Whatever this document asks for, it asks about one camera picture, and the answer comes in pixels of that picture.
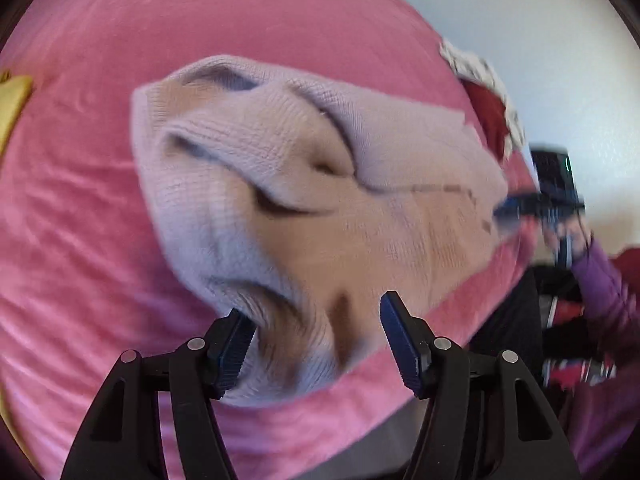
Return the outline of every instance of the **purple sleeve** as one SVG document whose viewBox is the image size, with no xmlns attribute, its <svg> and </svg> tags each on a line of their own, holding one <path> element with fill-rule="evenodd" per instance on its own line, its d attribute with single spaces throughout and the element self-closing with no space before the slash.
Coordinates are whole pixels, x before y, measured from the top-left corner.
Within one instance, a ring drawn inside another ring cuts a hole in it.
<svg viewBox="0 0 640 480">
<path fill-rule="evenodd" d="M 599 243 L 592 243 L 572 271 L 580 283 L 590 336 L 619 368 L 614 379 L 578 384 L 565 406 L 565 430 L 580 472 L 596 478 L 640 418 L 640 319 L 636 297 Z"/>
<path fill-rule="evenodd" d="M 636 297 L 629 293 L 618 270 L 594 240 L 572 267 L 580 284 L 590 336 L 618 367 L 640 354 L 640 317 Z"/>
</svg>

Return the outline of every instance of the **pink fabric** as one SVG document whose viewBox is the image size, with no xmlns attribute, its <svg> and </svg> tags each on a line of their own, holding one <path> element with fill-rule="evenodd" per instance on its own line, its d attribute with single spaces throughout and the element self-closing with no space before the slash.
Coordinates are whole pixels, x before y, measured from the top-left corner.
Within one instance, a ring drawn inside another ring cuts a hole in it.
<svg viewBox="0 0 640 480">
<path fill-rule="evenodd" d="M 213 318 L 159 252 L 129 146 L 132 90 L 226 53 L 460 108 L 478 127 L 439 41 L 402 0 L 34 2 L 0 55 L 0 65 L 36 85 L 0 173 L 0 380 L 47 480 L 60 475 L 124 349 L 170 351 Z M 512 189 L 531 185 L 519 155 L 505 170 Z M 519 279 L 534 236 L 524 227 L 434 310 L 435 332 L 467 341 Z M 347 447 L 409 397 L 384 350 L 297 402 L 215 411 L 241 480 L 284 479 Z"/>
</svg>

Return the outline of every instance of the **yellow object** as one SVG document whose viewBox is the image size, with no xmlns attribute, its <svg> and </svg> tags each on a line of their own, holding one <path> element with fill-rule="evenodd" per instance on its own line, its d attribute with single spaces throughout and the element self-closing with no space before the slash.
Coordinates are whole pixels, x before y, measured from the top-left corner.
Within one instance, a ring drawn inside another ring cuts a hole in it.
<svg viewBox="0 0 640 480">
<path fill-rule="evenodd" d="M 4 153 L 11 130 L 31 94 L 33 79 L 27 75 L 11 77 L 0 73 L 0 155 Z"/>
</svg>

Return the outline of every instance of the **white wall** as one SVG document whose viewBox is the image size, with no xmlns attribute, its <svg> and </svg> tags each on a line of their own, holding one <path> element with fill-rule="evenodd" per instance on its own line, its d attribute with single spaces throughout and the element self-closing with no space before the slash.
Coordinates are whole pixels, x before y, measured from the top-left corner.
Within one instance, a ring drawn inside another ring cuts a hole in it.
<svg viewBox="0 0 640 480">
<path fill-rule="evenodd" d="M 640 243 L 640 49 L 608 0 L 408 0 L 505 81 L 530 142 L 565 146 L 609 251 Z"/>
</svg>

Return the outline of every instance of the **hand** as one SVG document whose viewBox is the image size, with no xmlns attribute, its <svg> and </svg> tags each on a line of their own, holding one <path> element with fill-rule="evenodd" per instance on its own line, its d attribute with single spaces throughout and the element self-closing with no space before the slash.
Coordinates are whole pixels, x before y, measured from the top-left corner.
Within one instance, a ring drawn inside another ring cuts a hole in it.
<svg viewBox="0 0 640 480">
<path fill-rule="evenodd" d="M 591 229 L 583 216 L 572 216 L 565 222 L 558 224 L 556 231 L 548 226 L 542 227 L 542 234 L 545 237 L 546 246 L 553 252 L 560 248 L 559 239 L 565 236 L 571 237 L 572 254 L 574 260 L 579 259 L 591 245 Z"/>
</svg>

